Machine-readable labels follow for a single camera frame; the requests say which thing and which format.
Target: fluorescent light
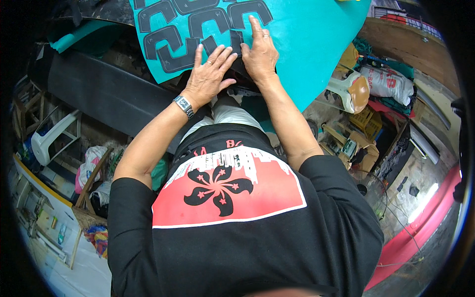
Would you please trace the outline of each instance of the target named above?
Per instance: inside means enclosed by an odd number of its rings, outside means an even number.
[[[424,198],[421,201],[421,204],[416,208],[415,211],[412,212],[412,214],[408,218],[408,223],[414,222],[414,220],[420,215],[420,213],[426,208],[427,203],[429,203],[430,199],[434,196],[434,194],[437,192],[439,189],[439,184],[434,183],[427,194],[424,196]]]

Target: hand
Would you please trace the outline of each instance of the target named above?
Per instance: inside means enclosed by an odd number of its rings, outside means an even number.
[[[276,76],[276,63],[279,53],[274,47],[269,30],[262,29],[259,20],[249,16],[252,25],[252,49],[245,43],[241,43],[242,60],[246,71],[254,82],[259,83]]]
[[[201,64],[201,53],[203,45],[199,44],[195,52],[195,65],[191,71],[190,78],[185,89],[181,93],[188,99],[196,112],[200,107],[211,101],[221,90],[235,84],[235,79],[225,79],[225,72],[231,67],[238,57],[236,53],[231,54],[232,47],[224,48],[218,46],[208,57],[204,65]]]

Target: wristwatch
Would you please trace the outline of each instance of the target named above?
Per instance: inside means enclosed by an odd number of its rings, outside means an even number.
[[[183,96],[177,96],[173,101],[178,104],[178,106],[183,109],[183,111],[186,113],[188,116],[188,120],[191,119],[192,116],[195,115],[193,112],[193,108],[191,107],[190,102]]]

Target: watch face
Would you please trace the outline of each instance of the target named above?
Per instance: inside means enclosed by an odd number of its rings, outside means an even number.
[[[180,101],[178,101],[178,104],[180,104],[180,106],[183,108],[183,109],[187,109],[188,108],[188,102],[186,102],[186,100],[184,98],[180,99]]]

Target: yellow crate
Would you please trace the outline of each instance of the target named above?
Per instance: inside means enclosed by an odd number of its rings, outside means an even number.
[[[369,106],[357,115],[350,115],[349,120],[366,135],[369,141],[373,141],[383,127],[380,114]]]

